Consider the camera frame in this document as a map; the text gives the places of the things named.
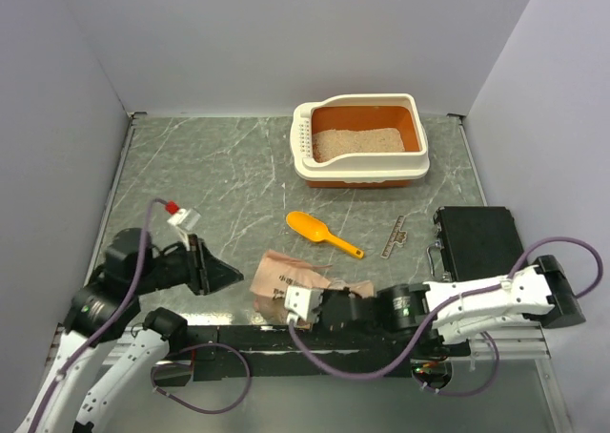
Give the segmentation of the yellow litter scoop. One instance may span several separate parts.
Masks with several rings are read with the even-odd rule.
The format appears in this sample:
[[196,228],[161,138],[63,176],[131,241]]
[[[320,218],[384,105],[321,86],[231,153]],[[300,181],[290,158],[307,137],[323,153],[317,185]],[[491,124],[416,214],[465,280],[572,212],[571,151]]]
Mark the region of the yellow litter scoop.
[[325,223],[309,214],[300,211],[292,211],[286,215],[286,223],[293,231],[311,242],[329,243],[357,259],[363,259],[365,256],[362,249],[335,236],[330,232]]

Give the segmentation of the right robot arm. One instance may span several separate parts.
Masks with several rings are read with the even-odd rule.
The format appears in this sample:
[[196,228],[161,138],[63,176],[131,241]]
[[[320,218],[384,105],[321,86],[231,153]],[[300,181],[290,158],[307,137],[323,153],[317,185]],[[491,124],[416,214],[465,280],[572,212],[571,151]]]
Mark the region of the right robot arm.
[[527,321],[546,329],[585,323],[578,299],[553,256],[537,258],[510,278],[399,284],[368,298],[331,290],[322,296],[314,329],[405,338],[416,334],[419,350],[433,356],[476,334]]

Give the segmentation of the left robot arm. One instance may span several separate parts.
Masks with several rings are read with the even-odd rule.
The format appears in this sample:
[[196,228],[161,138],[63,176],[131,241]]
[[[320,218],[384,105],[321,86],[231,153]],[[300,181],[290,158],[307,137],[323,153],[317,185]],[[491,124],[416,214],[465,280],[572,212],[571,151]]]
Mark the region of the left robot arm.
[[72,297],[51,369],[18,431],[101,431],[137,378],[154,374],[165,358],[196,349],[186,319],[159,307],[147,314],[129,349],[102,373],[106,357],[140,313],[141,296],[180,285],[205,296],[243,279],[195,234],[161,251],[155,251],[144,229],[116,234],[89,283]]

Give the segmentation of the pink cat litter bag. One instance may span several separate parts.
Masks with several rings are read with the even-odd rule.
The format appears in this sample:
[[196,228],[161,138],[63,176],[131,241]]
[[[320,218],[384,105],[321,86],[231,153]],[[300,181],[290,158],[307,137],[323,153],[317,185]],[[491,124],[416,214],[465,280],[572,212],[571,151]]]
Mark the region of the pink cat litter bag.
[[374,285],[369,280],[348,283],[339,278],[324,277],[320,271],[326,268],[329,265],[313,265],[274,250],[266,251],[251,283],[254,310],[270,324],[284,324],[288,315],[284,299],[288,287],[292,285],[309,289],[348,288],[363,298],[375,293]]

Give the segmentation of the white orange litter box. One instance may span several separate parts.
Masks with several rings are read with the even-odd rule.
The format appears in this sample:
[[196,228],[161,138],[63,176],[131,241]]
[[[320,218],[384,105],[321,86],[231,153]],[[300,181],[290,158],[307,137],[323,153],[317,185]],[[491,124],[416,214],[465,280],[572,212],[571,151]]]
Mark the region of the white orange litter box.
[[430,168],[416,101],[407,93],[338,95],[296,107],[296,173],[314,188],[403,187]]

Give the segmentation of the black case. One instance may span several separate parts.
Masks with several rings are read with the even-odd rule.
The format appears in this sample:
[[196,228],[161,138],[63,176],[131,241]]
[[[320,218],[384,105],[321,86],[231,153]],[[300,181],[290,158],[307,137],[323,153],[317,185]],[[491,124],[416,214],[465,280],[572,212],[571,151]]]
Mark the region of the black case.
[[511,211],[499,206],[442,206],[426,249],[432,279],[463,282],[507,274],[524,249]]

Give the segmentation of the beige cat litter pile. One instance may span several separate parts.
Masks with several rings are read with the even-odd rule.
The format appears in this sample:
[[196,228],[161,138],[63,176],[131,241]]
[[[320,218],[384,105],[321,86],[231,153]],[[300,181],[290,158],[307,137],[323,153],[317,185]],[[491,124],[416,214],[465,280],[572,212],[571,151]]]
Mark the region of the beige cat litter pile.
[[405,147],[395,128],[328,130],[313,135],[314,160],[325,162],[340,155],[403,153]]

